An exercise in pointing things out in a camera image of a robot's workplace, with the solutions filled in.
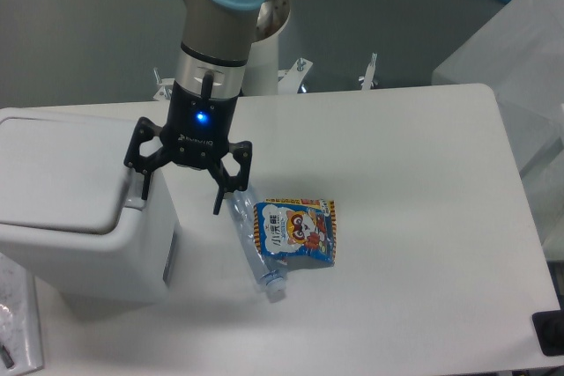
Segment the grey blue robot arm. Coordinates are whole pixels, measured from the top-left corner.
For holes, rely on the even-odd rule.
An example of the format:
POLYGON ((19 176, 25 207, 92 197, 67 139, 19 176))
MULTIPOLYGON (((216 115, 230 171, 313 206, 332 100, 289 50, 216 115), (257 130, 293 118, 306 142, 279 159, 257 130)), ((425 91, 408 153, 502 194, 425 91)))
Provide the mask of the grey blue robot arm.
POLYGON ((228 135, 259 12, 272 0, 182 1, 186 18, 167 121, 139 118, 124 164, 143 175, 143 200, 153 173, 168 163, 208 171, 219 186, 218 213, 225 194, 249 184, 252 144, 231 143, 228 135))

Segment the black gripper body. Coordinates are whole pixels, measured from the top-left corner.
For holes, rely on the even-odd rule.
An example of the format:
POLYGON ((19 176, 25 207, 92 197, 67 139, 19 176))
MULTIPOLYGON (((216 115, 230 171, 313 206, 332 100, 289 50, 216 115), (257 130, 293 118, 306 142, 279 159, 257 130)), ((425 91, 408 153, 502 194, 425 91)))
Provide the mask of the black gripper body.
POLYGON ((167 121, 160 132, 162 146, 179 166, 205 169, 228 154, 228 135, 238 98, 203 99, 174 84, 167 121))

